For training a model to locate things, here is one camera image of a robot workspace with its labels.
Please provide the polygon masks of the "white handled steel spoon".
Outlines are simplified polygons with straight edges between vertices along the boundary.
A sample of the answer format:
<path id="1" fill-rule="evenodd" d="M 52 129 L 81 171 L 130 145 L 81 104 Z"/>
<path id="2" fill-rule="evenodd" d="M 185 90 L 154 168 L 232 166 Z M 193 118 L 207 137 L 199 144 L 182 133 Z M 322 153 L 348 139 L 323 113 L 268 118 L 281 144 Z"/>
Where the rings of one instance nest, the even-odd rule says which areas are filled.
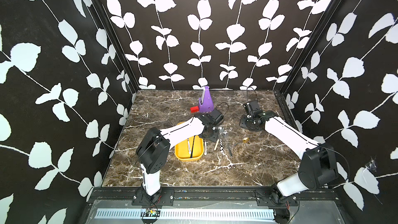
<path id="1" fill-rule="evenodd" d="M 190 139 L 187 139 L 187 146 L 188 146 L 188 155 L 189 155 L 189 157 L 190 157 L 191 148 L 192 148 L 192 145 L 191 145 Z"/>

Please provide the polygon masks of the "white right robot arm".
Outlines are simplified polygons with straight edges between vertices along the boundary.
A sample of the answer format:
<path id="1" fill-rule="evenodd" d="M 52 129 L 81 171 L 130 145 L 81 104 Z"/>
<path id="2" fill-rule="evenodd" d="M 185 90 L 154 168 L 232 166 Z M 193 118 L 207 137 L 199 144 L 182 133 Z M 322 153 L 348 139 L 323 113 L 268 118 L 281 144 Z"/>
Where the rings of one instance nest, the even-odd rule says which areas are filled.
<path id="1" fill-rule="evenodd" d="M 301 160 L 298 171 L 273 185 L 273 201 L 306 190 L 318 190 L 338 177 L 336 152 L 331 145 L 308 138 L 273 111 L 263 111 L 258 101 L 243 105 L 246 113 L 239 125 L 250 131 L 265 130 L 288 146 Z"/>

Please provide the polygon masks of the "yellow plastic storage box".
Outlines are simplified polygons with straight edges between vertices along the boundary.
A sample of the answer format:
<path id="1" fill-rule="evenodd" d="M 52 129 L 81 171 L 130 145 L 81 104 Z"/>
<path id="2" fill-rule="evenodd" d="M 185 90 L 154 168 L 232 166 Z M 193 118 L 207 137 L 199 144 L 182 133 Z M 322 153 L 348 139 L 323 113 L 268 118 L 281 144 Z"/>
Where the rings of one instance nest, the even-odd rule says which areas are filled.
<path id="1" fill-rule="evenodd" d="M 174 154 L 176 158 L 183 162 L 199 160 L 204 154 L 204 141 L 199 137 L 199 128 L 188 124 L 188 122 L 180 122 L 177 130 L 176 141 L 174 142 Z"/>

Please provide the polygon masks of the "checkered handle spoon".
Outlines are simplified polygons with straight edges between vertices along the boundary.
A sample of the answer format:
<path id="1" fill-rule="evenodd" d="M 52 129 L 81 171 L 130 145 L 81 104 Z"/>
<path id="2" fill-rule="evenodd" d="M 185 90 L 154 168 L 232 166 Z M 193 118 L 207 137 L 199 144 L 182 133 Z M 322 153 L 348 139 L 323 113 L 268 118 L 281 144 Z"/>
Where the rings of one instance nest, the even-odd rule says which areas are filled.
<path id="1" fill-rule="evenodd" d="M 224 155 L 224 149 L 223 149 L 223 141 L 222 139 L 219 139 L 219 147 L 220 147 L 220 152 Z"/>

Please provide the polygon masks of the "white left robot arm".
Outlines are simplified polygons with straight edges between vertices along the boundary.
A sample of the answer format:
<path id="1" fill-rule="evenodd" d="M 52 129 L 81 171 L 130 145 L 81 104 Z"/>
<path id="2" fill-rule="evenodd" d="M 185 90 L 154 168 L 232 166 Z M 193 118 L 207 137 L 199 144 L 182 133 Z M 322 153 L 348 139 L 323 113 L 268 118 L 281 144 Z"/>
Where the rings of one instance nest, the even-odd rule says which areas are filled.
<path id="1" fill-rule="evenodd" d="M 136 149 L 137 160 L 143 172 L 142 186 L 145 193 L 153 196 L 160 191 L 160 170 L 166 164 L 171 148 L 195 136 L 216 141 L 219 135 L 218 126 L 223 120 L 222 112 L 215 109 L 210 113 L 197 113 L 171 128 L 149 129 Z"/>

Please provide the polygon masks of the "black long spoon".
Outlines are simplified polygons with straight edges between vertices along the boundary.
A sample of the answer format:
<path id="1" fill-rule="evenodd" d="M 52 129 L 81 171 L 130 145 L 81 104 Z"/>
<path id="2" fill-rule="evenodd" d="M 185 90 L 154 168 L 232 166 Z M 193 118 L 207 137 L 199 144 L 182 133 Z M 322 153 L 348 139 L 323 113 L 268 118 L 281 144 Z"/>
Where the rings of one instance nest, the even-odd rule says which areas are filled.
<path id="1" fill-rule="evenodd" d="M 193 158 L 195 138 L 196 138 L 196 136 L 193 137 L 193 142 L 192 142 L 192 148 L 191 148 L 190 158 Z"/>

